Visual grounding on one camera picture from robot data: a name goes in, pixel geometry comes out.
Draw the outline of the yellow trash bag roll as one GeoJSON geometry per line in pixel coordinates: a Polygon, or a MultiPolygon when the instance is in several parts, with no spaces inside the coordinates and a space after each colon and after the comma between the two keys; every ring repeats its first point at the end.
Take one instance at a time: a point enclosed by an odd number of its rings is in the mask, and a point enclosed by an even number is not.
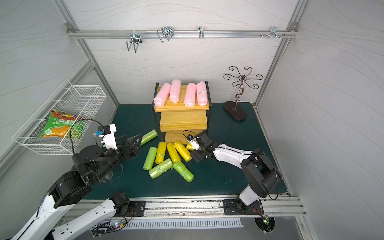
{"type": "Polygon", "coordinates": [[[174,148],[186,162],[189,162],[192,159],[190,152],[181,141],[176,141],[174,143],[174,148]]]}
{"type": "Polygon", "coordinates": [[[181,158],[180,158],[177,150],[175,149],[173,143],[168,143],[167,144],[167,150],[168,150],[168,153],[170,155],[170,158],[171,158],[173,164],[176,163],[176,162],[180,162],[181,161],[181,158]]]}
{"type": "Polygon", "coordinates": [[[193,151],[193,150],[195,150],[195,147],[192,144],[187,143],[187,150],[193,151]]]}
{"type": "Polygon", "coordinates": [[[167,143],[166,142],[160,142],[158,144],[157,155],[156,155],[156,159],[155,159],[155,163],[157,165],[161,164],[164,161],[165,155],[166,155],[166,149],[167,149],[167,143]]]}

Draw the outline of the pink trash bag roll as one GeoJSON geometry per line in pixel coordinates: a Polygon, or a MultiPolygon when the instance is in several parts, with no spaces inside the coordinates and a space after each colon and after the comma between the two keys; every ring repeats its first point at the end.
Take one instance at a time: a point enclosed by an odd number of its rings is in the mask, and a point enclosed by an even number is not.
{"type": "Polygon", "coordinates": [[[205,106],[208,103],[208,92],[206,83],[200,81],[197,85],[197,100],[199,106],[205,106]]]}
{"type": "Polygon", "coordinates": [[[172,103],[178,103],[180,100],[182,82],[180,80],[173,80],[170,88],[170,101],[172,103]]]}
{"type": "Polygon", "coordinates": [[[159,92],[154,97],[154,105],[155,107],[163,107],[169,97],[171,89],[171,84],[164,83],[159,92]]]}
{"type": "Polygon", "coordinates": [[[186,107],[194,107],[196,104],[196,84],[189,83],[186,87],[184,105],[186,107]]]}

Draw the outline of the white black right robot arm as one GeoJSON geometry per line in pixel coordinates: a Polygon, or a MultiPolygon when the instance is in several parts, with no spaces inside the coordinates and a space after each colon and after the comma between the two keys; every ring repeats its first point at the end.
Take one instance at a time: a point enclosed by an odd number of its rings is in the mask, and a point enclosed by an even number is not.
{"type": "Polygon", "coordinates": [[[205,131],[195,136],[188,135],[187,141],[194,147],[191,156],[196,162],[205,158],[215,158],[219,162],[228,163],[243,171],[248,185],[235,201],[236,208],[241,213],[261,198],[269,197],[271,191],[278,187],[282,180],[275,163],[260,149],[244,151],[224,143],[214,142],[205,131]]]}

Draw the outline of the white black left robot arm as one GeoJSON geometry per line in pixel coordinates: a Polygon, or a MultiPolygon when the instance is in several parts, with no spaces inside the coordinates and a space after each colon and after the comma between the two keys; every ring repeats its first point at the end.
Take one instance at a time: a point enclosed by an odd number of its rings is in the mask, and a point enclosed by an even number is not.
{"type": "Polygon", "coordinates": [[[42,198],[37,211],[13,237],[14,240],[74,240],[96,224],[114,216],[124,222],[114,231],[126,227],[132,217],[143,216],[143,207],[135,206],[123,191],[113,193],[108,199],[80,217],[58,226],[61,218],[92,191],[112,172],[123,159],[131,159],[140,152],[142,135],[128,138],[117,149],[103,151],[99,146],[88,146],[72,156],[74,166],[51,186],[42,198]]]}

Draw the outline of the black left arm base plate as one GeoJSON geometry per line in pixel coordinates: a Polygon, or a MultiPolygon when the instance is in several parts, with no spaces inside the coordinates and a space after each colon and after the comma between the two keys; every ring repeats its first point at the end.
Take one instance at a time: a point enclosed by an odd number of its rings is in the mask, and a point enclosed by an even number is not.
{"type": "Polygon", "coordinates": [[[116,216],[120,217],[143,217],[146,201],[128,201],[117,207],[116,216]]]}

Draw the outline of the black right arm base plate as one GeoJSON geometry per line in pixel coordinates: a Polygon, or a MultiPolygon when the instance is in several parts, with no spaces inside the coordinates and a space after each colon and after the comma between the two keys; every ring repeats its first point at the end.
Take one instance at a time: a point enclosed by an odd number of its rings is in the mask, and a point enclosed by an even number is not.
{"type": "Polygon", "coordinates": [[[240,198],[222,200],[220,207],[226,216],[263,215],[264,209],[261,200],[256,200],[246,206],[240,198]]]}

